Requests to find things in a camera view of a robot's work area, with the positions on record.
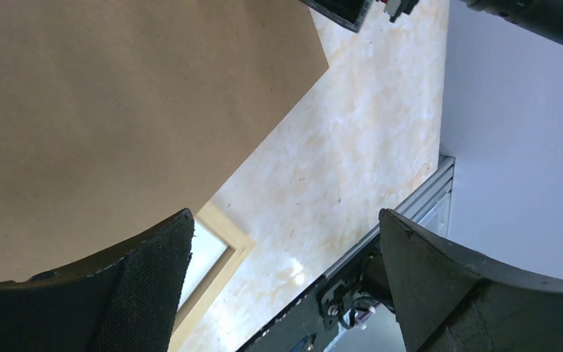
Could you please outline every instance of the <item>wooden window frame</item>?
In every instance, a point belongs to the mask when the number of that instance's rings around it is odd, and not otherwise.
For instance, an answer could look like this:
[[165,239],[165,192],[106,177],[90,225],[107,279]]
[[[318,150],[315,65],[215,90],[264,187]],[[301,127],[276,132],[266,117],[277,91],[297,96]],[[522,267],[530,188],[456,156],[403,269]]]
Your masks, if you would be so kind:
[[174,332],[169,341],[170,352],[178,351],[186,341],[255,245],[255,242],[212,201],[202,207],[195,219],[211,234],[225,242],[227,248],[178,309]]

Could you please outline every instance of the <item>black metal bracket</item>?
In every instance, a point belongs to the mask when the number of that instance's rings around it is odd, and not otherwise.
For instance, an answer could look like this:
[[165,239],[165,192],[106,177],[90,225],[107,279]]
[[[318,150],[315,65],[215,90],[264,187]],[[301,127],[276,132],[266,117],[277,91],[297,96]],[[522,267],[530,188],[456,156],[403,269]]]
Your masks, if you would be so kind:
[[380,251],[377,235],[351,261],[340,268],[318,294],[318,309],[323,317],[325,330],[331,330],[352,307],[353,299],[362,291],[362,280],[368,264]]

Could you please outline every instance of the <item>marble countertop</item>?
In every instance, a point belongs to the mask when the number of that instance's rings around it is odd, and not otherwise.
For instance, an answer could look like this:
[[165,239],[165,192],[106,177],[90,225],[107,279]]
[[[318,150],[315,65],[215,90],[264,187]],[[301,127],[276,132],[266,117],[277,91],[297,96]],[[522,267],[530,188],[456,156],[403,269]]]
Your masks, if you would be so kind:
[[437,169],[448,10],[312,13],[330,68],[214,196],[256,246],[181,351],[235,351]]

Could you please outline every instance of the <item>brown cardboard sheet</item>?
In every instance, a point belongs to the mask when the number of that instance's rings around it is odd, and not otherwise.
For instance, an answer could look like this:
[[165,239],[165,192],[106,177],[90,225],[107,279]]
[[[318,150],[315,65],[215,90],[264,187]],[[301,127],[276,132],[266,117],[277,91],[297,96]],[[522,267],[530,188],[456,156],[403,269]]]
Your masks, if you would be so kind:
[[0,1],[0,281],[197,212],[326,69],[296,0]]

